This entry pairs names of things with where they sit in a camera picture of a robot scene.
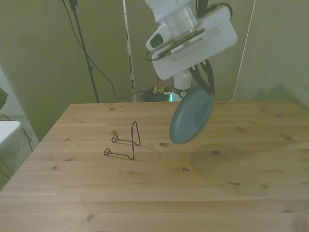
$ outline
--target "metal pole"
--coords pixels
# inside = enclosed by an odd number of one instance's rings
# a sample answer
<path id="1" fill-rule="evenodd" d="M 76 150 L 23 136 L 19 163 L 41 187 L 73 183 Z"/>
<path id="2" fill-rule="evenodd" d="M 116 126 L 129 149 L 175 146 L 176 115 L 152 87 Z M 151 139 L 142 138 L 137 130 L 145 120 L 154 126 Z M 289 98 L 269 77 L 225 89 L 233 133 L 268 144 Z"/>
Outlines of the metal pole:
<path id="1" fill-rule="evenodd" d="M 86 46 L 85 46 L 83 35 L 82 35 L 82 30 L 81 30 L 81 27 L 79 25 L 77 13 L 76 13 L 76 5 L 77 5 L 77 0 L 70 0 L 70 6 L 71 6 L 71 9 L 74 13 L 75 21 L 76 21 L 76 24 L 77 24 L 77 29 L 78 29 L 78 32 L 79 32 L 79 36 L 81 38 L 81 43 L 82 43 L 82 46 L 83 46 L 83 50 L 84 50 L 84 54 L 85 54 L 85 58 L 86 58 L 87 66 L 88 66 L 88 71 L 89 71 L 92 86 L 93 86 L 93 91 L 95 93 L 97 103 L 100 103 L 100 99 L 98 98 L 96 83 L 95 83 L 93 73 L 92 73 L 93 67 L 91 67 L 90 62 L 89 62 L 88 54 L 87 54 L 87 51 L 86 51 Z"/>

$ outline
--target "cable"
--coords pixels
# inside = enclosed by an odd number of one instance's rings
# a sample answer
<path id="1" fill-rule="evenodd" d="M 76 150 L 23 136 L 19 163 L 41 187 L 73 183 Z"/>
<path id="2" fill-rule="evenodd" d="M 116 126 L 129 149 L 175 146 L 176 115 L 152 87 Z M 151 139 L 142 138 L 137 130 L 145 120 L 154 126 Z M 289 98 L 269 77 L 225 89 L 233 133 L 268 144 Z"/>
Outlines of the cable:
<path id="1" fill-rule="evenodd" d="M 231 18 L 233 17 L 233 8 L 231 7 L 231 5 L 229 5 L 229 4 L 225 3 L 225 2 L 221 2 L 221 3 L 218 3 L 218 4 L 211 5 L 208 9 L 206 9 L 205 13 L 202 14 L 200 17 L 204 17 L 208 13 L 214 11 L 215 9 L 217 9 L 218 6 L 226 6 L 226 7 L 228 7 L 229 10 L 230 10 Z M 198 9 L 198 5 L 197 5 L 197 0 L 196 0 L 196 10 L 197 10 L 197 13 L 198 13 L 199 9 Z"/>
<path id="2" fill-rule="evenodd" d="M 156 60 L 160 60 L 160 59 L 165 57 L 165 56 L 162 56 L 162 57 L 158 57 L 158 58 L 155 58 L 155 59 L 151 59 L 151 58 L 148 58 L 149 53 L 150 53 L 150 51 L 147 51 L 146 56 L 145 56 L 145 59 L 147 61 L 156 61 Z"/>
<path id="3" fill-rule="evenodd" d="M 7 174 L 5 174 L 3 171 L 1 171 L 0 170 L 0 173 L 2 174 L 2 175 L 4 175 L 6 178 L 8 178 L 9 180 L 11 179 Z"/>
<path id="4" fill-rule="evenodd" d="M 74 26 L 73 26 L 73 23 L 72 23 L 72 20 L 71 20 L 71 17 L 70 17 L 70 14 L 69 14 L 69 11 L 68 11 L 68 9 L 67 9 L 67 6 L 66 6 L 64 0 L 62 0 L 62 3 L 63 3 L 63 5 L 64 5 L 64 8 L 65 8 L 66 12 L 67 12 L 67 15 L 68 15 L 68 18 L 69 18 L 71 27 L 72 27 L 72 31 L 73 31 L 74 37 L 75 37 L 76 41 L 78 42 L 79 46 L 84 50 L 84 48 L 83 48 L 81 42 L 79 41 L 79 39 L 78 39 L 77 36 L 76 36 L 75 30 L 74 30 Z M 94 63 L 94 61 L 91 59 L 91 57 L 90 57 L 88 54 L 87 54 L 87 56 L 88 56 L 90 62 L 96 67 L 96 69 L 97 69 L 101 74 L 103 74 L 103 76 L 109 81 L 109 83 L 110 83 L 111 86 L 112 86 L 112 91 L 113 91 L 113 93 L 114 93 L 114 96 L 115 96 L 117 99 L 122 100 L 122 99 L 126 99 L 126 98 L 129 98 L 129 97 L 132 97 L 132 96 L 134 96 L 134 95 L 136 95 L 136 94 L 138 94 L 138 93 L 144 93 L 144 92 L 146 92 L 146 91 L 139 91 L 139 92 L 136 92 L 136 93 L 134 93 L 134 94 L 131 94 L 131 95 L 126 96 L 126 97 L 123 97 L 123 98 L 118 97 L 117 94 L 116 94 L 116 92 L 115 92 L 114 84 L 112 83 L 112 81 L 111 81 L 111 80 L 107 77 L 107 75 Z"/>

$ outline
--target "wall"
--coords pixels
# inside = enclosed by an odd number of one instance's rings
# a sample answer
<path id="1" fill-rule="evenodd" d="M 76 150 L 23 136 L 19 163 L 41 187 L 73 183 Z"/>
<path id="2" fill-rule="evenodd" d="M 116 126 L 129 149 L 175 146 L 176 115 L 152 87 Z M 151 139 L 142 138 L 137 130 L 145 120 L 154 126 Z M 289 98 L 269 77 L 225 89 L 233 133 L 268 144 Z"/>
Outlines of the wall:
<path id="1" fill-rule="evenodd" d="M 236 100 L 295 99 L 309 109 L 309 1 L 257 0 Z"/>
<path id="2" fill-rule="evenodd" d="M 118 95 L 129 95 L 122 0 L 79 0 L 77 13 L 89 55 Z M 69 104 L 95 102 L 84 53 L 61 0 L 0 1 L 0 31 L 0 66 L 39 139 Z M 101 102 L 116 102 L 109 82 L 97 70 L 94 76 Z"/>
<path id="3" fill-rule="evenodd" d="M 219 2 L 222 1 L 212 0 L 210 4 Z M 216 99 L 218 100 L 233 98 L 254 0 L 225 0 L 224 2 L 233 7 L 232 24 L 239 40 L 234 47 L 210 59 L 215 74 Z M 154 86 L 157 80 L 152 63 L 145 60 L 147 53 L 145 44 L 157 29 L 157 24 L 145 0 L 127 0 L 126 10 L 135 86 L 137 91 L 146 90 Z"/>
<path id="4" fill-rule="evenodd" d="M 2 88 L 9 95 L 5 105 L 0 110 L 0 113 L 10 116 L 24 116 L 25 113 L 22 110 L 15 93 L 13 92 L 10 84 L 8 83 L 1 69 L 0 69 L 0 88 Z"/>

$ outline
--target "metal wire stand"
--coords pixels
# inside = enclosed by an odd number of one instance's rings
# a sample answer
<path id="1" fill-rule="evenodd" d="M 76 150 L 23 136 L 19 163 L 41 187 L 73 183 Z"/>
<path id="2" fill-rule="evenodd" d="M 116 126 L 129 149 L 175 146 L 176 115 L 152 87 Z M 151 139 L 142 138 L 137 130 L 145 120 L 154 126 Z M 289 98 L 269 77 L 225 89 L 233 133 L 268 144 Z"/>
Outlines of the metal wire stand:
<path id="1" fill-rule="evenodd" d="M 136 126 L 137 136 L 138 136 L 138 138 L 139 138 L 139 143 L 138 143 L 138 144 L 134 141 L 134 134 L 133 134 L 134 125 Z M 118 156 L 126 156 L 126 157 L 128 157 L 130 160 L 134 160 L 134 159 L 135 159 L 134 145 L 140 146 L 140 132 L 139 132 L 139 127 L 138 127 L 136 121 L 134 121 L 134 122 L 132 123 L 132 127 L 131 127 L 131 140 L 118 139 L 118 136 L 117 136 L 117 135 L 114 135 L 114 136 L 112 137 L 112 142 L 115 144 L 115 143 L 117 143 L 118 141 L 132 143 L 132 155 L 133 155 L 133 157 L 130 157 L 130 156 L 127 155 L 127 154 L 114 153 L 114 152 L 112 152 L 109 148 L 106 148 L 106 149 L 105 149 L 104 155 L 105 155 L 105 156 L 109 156 L 110 154 L 113 154 L 113 155 L 118 155 Z"/>

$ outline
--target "wood grain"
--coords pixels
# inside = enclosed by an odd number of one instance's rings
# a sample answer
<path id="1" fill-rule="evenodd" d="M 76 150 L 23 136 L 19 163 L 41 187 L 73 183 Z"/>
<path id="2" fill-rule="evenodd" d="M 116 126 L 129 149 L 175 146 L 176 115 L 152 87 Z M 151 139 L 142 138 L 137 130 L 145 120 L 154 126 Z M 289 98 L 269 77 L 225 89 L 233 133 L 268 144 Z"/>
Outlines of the wood grain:
<path id="1" fill-rule="evenodd" d="M 0 192 L 4 232 L 308 232 L 309 114 L 292 101 L 217 102 L 169 139 L 177 104 L 71 105 Z M 141 147 L 130 154 L 137 121 Z"/>

